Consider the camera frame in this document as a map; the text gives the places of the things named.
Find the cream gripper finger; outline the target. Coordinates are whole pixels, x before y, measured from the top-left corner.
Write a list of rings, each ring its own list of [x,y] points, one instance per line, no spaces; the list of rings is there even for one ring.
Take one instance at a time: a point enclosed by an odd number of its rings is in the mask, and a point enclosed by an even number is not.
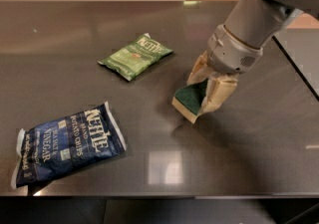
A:
[[[213,73],[210,76],[200,76],[202,83],[201,100],[198,114],[215,112],[231,96],[238,84],[238,74],[222,75]]]
[[[212,83],[215,79],[214,73],[215,69],[209,62],[209,55],[207,52],[204,52],[194,63],[186,83],[188,85],[194,85],[205,80],[208,80],[210,83]]]

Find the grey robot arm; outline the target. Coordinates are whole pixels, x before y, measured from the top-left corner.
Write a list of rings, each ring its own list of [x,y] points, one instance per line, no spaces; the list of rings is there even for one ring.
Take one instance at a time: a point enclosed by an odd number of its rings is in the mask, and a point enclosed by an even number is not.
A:
[[[262,57],[271,37],[301,13],[319,15],[319,0],[239,0],[226,21],[219,25],[198,57],[187,82],[207,82],[203,100],[186,106],[192,118],[214,112],[237,87],[239,75]]]

